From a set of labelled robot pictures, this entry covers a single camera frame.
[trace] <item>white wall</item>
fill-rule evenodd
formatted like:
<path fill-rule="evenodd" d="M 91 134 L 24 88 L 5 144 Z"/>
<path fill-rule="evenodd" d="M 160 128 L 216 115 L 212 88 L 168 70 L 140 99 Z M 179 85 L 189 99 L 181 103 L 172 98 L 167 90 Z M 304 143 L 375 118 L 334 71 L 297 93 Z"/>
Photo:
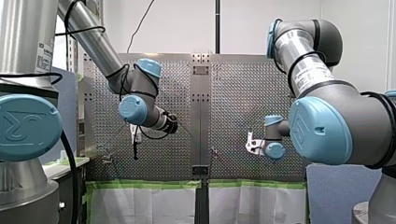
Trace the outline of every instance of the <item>white wall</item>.
<path fill-rule="evenodd" d="M 64 22 L 58 16 L 56 20 L 56 33 L 64 33 Z M 55 37 L 52 66 L 66 70 L 66 38 L 64 36 Z"/>
<path fill-rule="evenodd" d="M 126 52 L 150 0 L 104 0 L 105 26 L 117 52 Z M 213 0 L 157 0 L 130 52 L 207 52 L 215 46 Z"/>
<path fill-rule="evenodd" d="M 277 18 L 320 18 L 320 1 L 222 0 L 221 53 L 266 54 L 268 28 Z"/>
<path fill-rule="evenodd" d="M 334 75 L 359 91 L 389 86 L 389 11 L 393 0 L 322 0 L 322 19 L 333 22 L 344 40 Z"/>
<path fill-rule="evenodd" d="M 125 52 L 150 0 L 104 0 L 105 26 L 116 51 Z M 268 27 L 320 17 L 319 0 L 222 0 L 221 53 L 264 54 Z M 131 52 L 215 51 L 215 0 L 157 0 Z"/>

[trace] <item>metal bracket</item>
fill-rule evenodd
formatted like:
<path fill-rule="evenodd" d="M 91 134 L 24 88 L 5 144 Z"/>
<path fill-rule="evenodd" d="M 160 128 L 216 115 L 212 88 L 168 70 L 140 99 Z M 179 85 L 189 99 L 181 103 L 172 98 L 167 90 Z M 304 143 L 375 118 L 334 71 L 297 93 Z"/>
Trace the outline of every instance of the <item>metal bracket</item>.
<path fill-rule="evenodd" d="M 265 140 L 262 139 L 253 139 L 253 132 L 247 133 L 247 144 L 245 148 L 248 152 L 253 153 L 254 155 L 263 156 L 264 153 L 262 151 L 262 147 L 265 144 Z"/>
<path fill-rule="evenodd" d="M 192 175 L 208 175 L 209 166 L 207 165 L 196 165 L 192 166 Z"/>
<path fill-rule="evenodd" d="M 192 68 L 193 75 L 209 75 L 209 66 L 194 66 Z"/>

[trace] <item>metal post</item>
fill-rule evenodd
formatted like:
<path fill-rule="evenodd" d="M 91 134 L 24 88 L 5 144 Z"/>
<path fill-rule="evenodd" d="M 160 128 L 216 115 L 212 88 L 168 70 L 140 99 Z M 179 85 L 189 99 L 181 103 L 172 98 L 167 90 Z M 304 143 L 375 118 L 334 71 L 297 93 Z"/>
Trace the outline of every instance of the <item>metal post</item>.
<path fill-rule="evenodd" d="M 216 53 L 220 54 L 220 0 L 216 0 Z"/>
<path fill-rule="evenodd" d="M 208 136 L 210 123 L 210 55 L 194 54 L 192 57 L 192 116 L 193 134 L 200 136 L 199 145 L 193 143 L 194 160 L 192 176 L 201 181 L 201 187 L 195 192 L 195 224 L 209 223 L 209 188 L 208 188 Z"/>

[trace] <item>black cable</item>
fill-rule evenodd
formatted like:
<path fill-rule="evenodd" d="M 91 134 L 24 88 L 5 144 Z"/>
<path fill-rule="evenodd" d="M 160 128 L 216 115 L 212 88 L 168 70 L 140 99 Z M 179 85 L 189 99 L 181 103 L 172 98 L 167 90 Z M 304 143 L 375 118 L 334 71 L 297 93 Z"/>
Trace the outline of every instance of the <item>black cable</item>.
<path fill-rule="evenodd" d="M 169 135 L 169 133 L 167 133 L 166 135 L 161 136 L 161 137 L 151 137 L 151 136 L 148 136 L 145 132 L 143 132 L 143 130 L 140 126 L 139 126 L 139 129 L 140 129 L 140 132 L 142 132 L 142 134 L 145 135 L 145 137 L 147 137 L 148 139 L 151 139 L 151 140 L 161 140 Z"/>
<path fill-rule="evenodd" d="M 70 164 L 70 173 L 72 175 L 72 185 L 73 185 L 73 207 L 72 207 L 72 224 L 77 224 L 78 221 L 78 170 L 76 166 L 76 161 L 74 159 L 73 150 L 70 147 L 67 136 L 62 131 L 61 135 L 62 143 L 64 144 L 64 150 L 66 151 L 67 158 Z"/>
<path fill-rule="evenodd" d="M 140 129 L 140 126 L 136 126 L 136 130 L 134 131 L 134 160 L 136 161 L 139 160 L 139 158 L 137 158 L 137 143 L 136 143 L 137 129 Z"/>
<path fill-rule="evenodd" d="M 146 78 L 148 78 L 148 80 L 151 82 L 152 86 L 156 91 L 155 96 L 158 96 L 160 90 L 158 88 L 158 85 L 155 83 L 155 81 L 150 77 L 150 75 L 147 72 L 143 71 L 143 69 L 137 63 L 134 64 L 134 69 L 136 68 L 138 68 L 146 76 Z"/>
<path fill-rule="evenodd" d="M 276 24 L 277 24 L 278 22 L 282 22 L 282 20 L 281 20 L 281 19 L 276 19 L 275 22 L 274 22 L 274 27 L 273 27 L 273 30 L 272 30 L 272 33 L 273 33 L 273 43 L 272 43 L 273 48 L 272 48 L 272 53 L 273 53 L 274 63 L 275 63 L 275 66 L 276 66 L 277 70 L 279 70 L 279 72 L 281 72 L 281 73 L 283 73 L 283 74 L 286 75 L 285 70 L 283 70 L 283 69 L 280 67 L 280 65 L 277 63 L 277 60 L 276 60 L 276 53 L 275 53 L 275 44 L 276 44 L 275 31 L 276 31 Z"/>
<path fill-rule="evenodd" d="M 120 87 L 120 95 L 119 95 L 119 97 L 120 97 L 120 102 L 122 101 L 122 91 L 128 92 L 127 90 L 125 90 L 124 85 L 125 85 L 126 79 L 128 78 L 129 69 L 130 69 L 131 65 L 129 65 L 128 63 L 126 63 L 123 67 L 125 67 L 126 71 L 125 71 L 125 73 L 123 74 L 123 77 L 121 78 L 121 87 Z"/>
<path fill-rule="evenodd" d="M 69 8 L 66 11 L 66 15 L 64 16 L 64 31 L 65 32 L 68 32 L 68 30 L 69 30 L 69 19 L 70 19 L 70 16 L 72 14 L 72 11 L 73 11 L 74 7 L 76 6 L 77 2 L 79 2 L 79 1 L 81 1 L 81 0 L 74 0 L 70 4 Z M 69 68 L 70 68 L 69 67 L 69 60 L 67 60 L 69 58 L 69 38 L 68 38 L 68 35 L 66 35 L 65 37 L 66 37 L 66 70 L 68 72 L 70 72 L 69 71 Z"/>
<path fill-rule="evenodd" d="M 320 51 L 313 50 L 313 51 L 310 51 L 310 52 L 307 52 L 307 53 L 305 53 L 305 54 L 300 55 L 300 56 L 291 64 L 291 67 L 290 67 L 289 72 L 288 72 L 288 84 L 289 84 L 289 88 L 290 88 L 291 93 L 293 93 L 294 95 L 296 95 L 296 94 L 295 94 L 295 92 L 294 92 L 294 90 L 293 90 L 293 87 L 292 87 L 292 85 L 291 85 L 291 74 L 293 73 L 294 67 L 297 65 L 297 63 L 299 63 L 299 62 L 302 61 L 303 59 L 305 59 L 305 58 L 307 58 L 307 57 L 309 57 L 309 56 L 311 56 L 311 55 L 315 55 L 315 54 L 317 54 L 317 55 L 319 56 L 319 58 L 320 58 L 324 63 L 326 63 L 326 55 L 324 55 L 324 53 L 322 53 L 322 52 L 320 52 Z"/>
<path fill-rule="evenodd" d="M 10 75 L 10 74 L 0 74 L 0 78 L 20 78 L 20 77 L 57 77 L 54 81 L 50 84 L 55 85 L 56 83 L 60 82 L 64 76 L 59 73 L 43 73 L 43 74 L 21 74 L 21 75 Z"/>
<path fill-rule="evenodd" d="M 389 149 L 385 154 L 384 158 L 382 158 L 382 160 L 379 161 L 377 164 L 366 165 L 366 167 L 369 169 L 380 169 L 390 162 L 396 152 L 396 107 L 395 104 L 386 95 L 372 91 L 362 92 L 361 95 L 377 99 L 385 107 L 389 115 L 390 127 L 392 129 L 392 139 L 390 141 Z"/>
<path fill-rule="evenodd" d="M 150 10 L 152 4 L 154 3 L 154 1 L 155 1 L 155 0 L 152 0 L 152 1 L 150 2 L 150 4 L 148 5 L 148 9 L 146 10 L 145 14 L 143 15 L 142 20 L 140 20 L 139 25 L 137 26 L 137 29 L 136 29 L 136 30 L 134 31 L 134 33 L 132 34 L 132 36 L 131 36 L 131 42 L 129 43 L 128 49 L 126 50 L 127 53 L 129 53 L 129 49 L 131 48 L 132 43 L 134 42 L 134 36 L 135 36 L 135 35 L 137 34 L 137 32 L 139 31 L 140 26 L 142 25 L 143 20 L 144 20 L 144 19 L 146 18 L 146 16 L 148 15 L 149 10 Z"/>
<path fill-rule="evenodd" d="M 102 33 L 104 33 L 106 31 L 106 28 L 104 26 L 93 26 L 93 27 L 90 27 L 90 28 L 76 30 L 76 31 L 67 31 L 66 30 L 65 33 L 55 34 L 55 36 L 75 35 L 75 34 L 78 34 L 78 33 L 83 33 L 83 32 L 87 32 L 87 31 L 90 31 L 90 30 L 96 30 L 96 29 L 102 29 Z"/>

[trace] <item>green tape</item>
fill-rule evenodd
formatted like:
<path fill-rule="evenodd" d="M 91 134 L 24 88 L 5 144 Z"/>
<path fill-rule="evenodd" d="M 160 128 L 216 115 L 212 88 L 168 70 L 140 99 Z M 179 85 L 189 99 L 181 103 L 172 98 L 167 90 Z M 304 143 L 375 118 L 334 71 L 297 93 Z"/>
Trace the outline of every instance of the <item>green tape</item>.
<path fill-rule="evenodd" d="M 88 182 L 90 189 L 198 189 L 201 181 L 112 180 Z"/>
<path fill-rule="evenodd" d="M 238 188 L 242 186 L 271 189 L 306 189 L 305 182 L 276 182 L 262 180 L 210 180 L 210 188 Z"/>

